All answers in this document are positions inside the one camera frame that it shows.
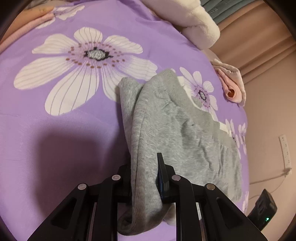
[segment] cream fleece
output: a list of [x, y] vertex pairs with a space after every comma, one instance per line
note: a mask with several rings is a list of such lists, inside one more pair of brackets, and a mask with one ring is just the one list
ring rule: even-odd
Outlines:
[[200, 0], [142, 0], [159, 17], [182, 27], [181, 33], [198, 49], [210, 48], [220, 30], [200, 5]]

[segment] curtain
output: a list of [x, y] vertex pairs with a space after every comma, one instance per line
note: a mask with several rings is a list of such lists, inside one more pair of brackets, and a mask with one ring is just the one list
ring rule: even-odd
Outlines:
[[246, 5], [218, 26], [221, 36], [210, 49], [223, 63], [237, 67], [244, 83], [296, 50], [285, 24], [262, 0]]

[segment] silver screw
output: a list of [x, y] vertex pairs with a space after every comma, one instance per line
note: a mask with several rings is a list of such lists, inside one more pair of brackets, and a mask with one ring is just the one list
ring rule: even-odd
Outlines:
[[113, 175], [112, 176], [112, 180], [114, 180], [114, 181], [118, 181], [120, 178], [121, 178], [120, 175]]
[[215, 189], [215, 185], [212, 183], [207, 184], [207, 189], [209, 190], [214, 190]]
[[180, 177], [179, 175], [173, 175], [173, 176], [172, 176], [172, 179], [173, 179], [174, 181], [179, 181], [179, 180], [181, 179], [181, 177]]
[[86, 184], [85, 184], [85, 183], [81, 183], [81, 184], [79, 184], [79, 185], [78, 185], [78, 189], [79, 189], [79, 190], [84, 190], [84, 189], [86, 189]]

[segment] power cord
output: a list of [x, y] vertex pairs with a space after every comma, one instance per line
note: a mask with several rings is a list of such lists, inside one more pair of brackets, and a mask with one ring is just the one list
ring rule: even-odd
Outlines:
[[[256, 184], [256, 183], [261, 183], [261, 182], [270, 181], [270, 180], [277, 179], [277, 178], [279, 178], [279, 177], [285, 176], [285, 178], [283, 179], [283, 181], [281, 182], [281, 184], [280, 184], [276, 189], [274, 189], [274, 190], [271, 192], [271, 193], [273, 193], [273, 192], [275, 192], [276, 190], [278, 190], [278, 188], [283, 184], [284, 180], [286, 179], [286, 176], [290, 173], [291, 169], [292, 169], [292, 168], [286, 169], [286, 171], [285, 171], [283, 174], [279, 175], [279, 176], [271, 177], [271, 178], [269, 178], [269, 179], [265, 179], [265, 180], [261, 180], [261, 181], [257, 181], [257, 182], [253, 182], [253, 183], [250, 183], [250, 185], [252, 185], [252, 184]], [[261, 195], [261, 194], [259, 194], [259, 195], [255, 195], [255, 196], [252, 196], [251, 198], [249, 198], [249, 200], [251, 200], [251, 199], [253, 199], [253, 198], [255, 198], [255, 197], [259, 197], [260, 195]]]

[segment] white power strip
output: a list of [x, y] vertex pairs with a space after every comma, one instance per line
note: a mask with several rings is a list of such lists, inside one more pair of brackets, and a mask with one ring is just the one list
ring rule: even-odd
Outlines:
[[292, 162], [291, 162], [291, 158], [290, 158], [290, 152], [289, 152], [289, 147], [288, 147], [286, 135], [281, 135], [279, 137], [279, 140], [281, 143], [281, 150], [283, 152], [285, 171], [287, 172], [286, 175], [288, 175], [292, 172]]

